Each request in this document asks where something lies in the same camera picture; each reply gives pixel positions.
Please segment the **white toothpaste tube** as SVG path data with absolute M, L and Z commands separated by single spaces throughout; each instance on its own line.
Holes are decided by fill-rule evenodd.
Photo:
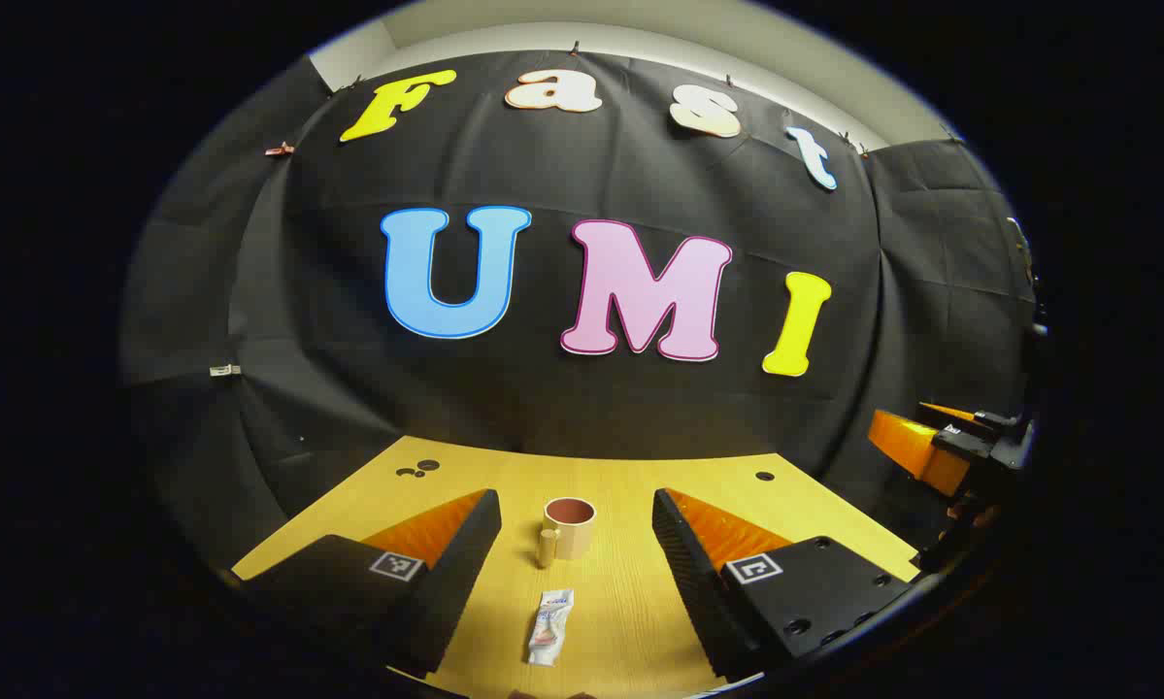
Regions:
M 567 639 L 567 622 L 576 602 L 573 589 L 542 592 L 527 643 L 531 665 L 554 666 Z

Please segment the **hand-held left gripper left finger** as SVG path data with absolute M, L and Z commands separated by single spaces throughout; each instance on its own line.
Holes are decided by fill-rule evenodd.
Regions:
M 320 536 L 237 587 L 315 645 L 423 678 L 443 663 L 501 528 L 501 497 L 480 488 L 365 540 Z

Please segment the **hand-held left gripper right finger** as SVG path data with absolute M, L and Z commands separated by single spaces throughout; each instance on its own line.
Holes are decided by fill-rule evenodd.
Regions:
M 729 682 L 838 645 L 910 589 L 835 537 L 792 543 L 675 488 L 656 488 L 651 527 L 712 671 Z

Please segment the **wooden desktop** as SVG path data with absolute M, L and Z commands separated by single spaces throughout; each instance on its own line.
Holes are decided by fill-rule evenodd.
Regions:
M 697 497 L 786 540 L 826 535 L 908 582 L 915 548 L 778 454 L 718 459 L 610 461 L 514 454 L 399 438 L 236 562 L 248 579 L 325 534 L 363 540 L 480 488 L 501 495 L 501 535 L 427 684 L 471 699 L 681 699 L 721 685 L 693 632 L 651 527 L 652 497 Z M 579 559 L 539 568 L 542 508 L 581 497 L 596 508 Z M 542 592 L 576 602 L 554 666 L 527 643 Z

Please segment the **beige cup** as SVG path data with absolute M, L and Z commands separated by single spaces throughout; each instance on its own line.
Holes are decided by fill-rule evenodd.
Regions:
M 579 559 L 591 545 L 598 509 L 581 497 L 554 497 L 542 508 L 535 558 L 539 568 Z

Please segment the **black backdrop cloth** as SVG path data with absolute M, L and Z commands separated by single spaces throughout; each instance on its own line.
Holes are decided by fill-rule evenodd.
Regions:
M 734 90 L 741 129 L 675 124 L 677 85 L 616 54 L 464 54 L 338 92 L 308 59 L 191 155 L 133 256 L 120 349 L 150 472 L 232 568 L 396 438 L 608 459 L 778 454 L 915 548 L 936 492 L 867 442 L 918 402 L 1012 416 L 1035 295 L 968 147 L 867 156 Z M 294 154 L 271 158 L 288 142 Z M 732 250 L 718 356 L 569 354 L 585 217 L 636 261 Z M 240 376 L 210 368 L 240 364 Z

